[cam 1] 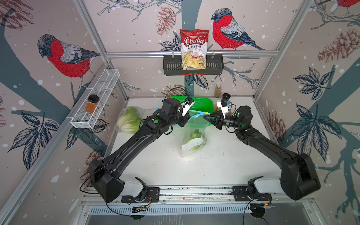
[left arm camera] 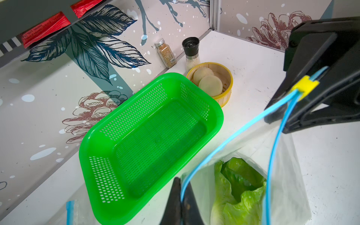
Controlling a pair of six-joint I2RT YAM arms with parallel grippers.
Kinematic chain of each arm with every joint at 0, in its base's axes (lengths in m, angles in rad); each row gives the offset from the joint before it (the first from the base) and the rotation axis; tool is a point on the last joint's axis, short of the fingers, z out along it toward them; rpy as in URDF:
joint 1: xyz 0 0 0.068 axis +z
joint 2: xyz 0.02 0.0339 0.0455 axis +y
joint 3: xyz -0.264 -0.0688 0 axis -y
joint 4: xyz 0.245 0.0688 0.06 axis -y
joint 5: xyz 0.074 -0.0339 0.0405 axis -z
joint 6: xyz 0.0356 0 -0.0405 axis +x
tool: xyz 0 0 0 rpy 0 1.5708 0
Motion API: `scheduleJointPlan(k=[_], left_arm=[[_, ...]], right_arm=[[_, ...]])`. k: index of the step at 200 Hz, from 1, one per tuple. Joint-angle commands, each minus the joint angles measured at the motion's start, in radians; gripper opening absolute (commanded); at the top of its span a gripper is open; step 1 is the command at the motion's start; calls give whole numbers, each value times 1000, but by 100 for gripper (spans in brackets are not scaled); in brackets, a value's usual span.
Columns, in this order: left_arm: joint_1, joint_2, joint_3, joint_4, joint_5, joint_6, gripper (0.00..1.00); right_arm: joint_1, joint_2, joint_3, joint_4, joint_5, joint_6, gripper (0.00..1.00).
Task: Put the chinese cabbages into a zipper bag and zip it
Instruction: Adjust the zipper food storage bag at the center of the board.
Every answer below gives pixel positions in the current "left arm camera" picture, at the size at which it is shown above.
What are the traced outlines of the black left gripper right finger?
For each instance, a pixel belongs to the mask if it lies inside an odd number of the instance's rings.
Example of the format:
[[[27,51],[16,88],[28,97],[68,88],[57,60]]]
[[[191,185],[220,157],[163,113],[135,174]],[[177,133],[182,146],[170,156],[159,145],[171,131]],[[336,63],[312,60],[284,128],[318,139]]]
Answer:
[[[184,195],[184,225],[204,225],[191,184]]]

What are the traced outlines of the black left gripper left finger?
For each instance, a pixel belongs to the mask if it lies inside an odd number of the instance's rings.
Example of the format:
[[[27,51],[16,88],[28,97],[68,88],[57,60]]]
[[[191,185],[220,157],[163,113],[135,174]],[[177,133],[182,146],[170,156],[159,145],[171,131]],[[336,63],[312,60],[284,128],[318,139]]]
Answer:
[[[181,225],[181,179],[175,177],[160,225]]]

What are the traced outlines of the small chinese cabbage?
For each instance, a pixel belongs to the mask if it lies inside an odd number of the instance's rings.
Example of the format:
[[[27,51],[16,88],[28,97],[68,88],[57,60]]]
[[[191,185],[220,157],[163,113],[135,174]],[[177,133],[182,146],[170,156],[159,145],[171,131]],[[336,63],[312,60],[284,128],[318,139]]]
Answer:
[[[260,225],[266,179],[241,158],[214,166],[212,225]]]

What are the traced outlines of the clear zipper bag blue seal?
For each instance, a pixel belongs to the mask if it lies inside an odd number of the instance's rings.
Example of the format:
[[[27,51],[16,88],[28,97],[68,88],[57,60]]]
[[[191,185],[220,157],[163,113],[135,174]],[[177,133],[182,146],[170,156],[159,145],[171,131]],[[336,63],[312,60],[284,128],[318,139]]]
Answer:
[[[83,184],[46,225],[96,225],[87,189]]]

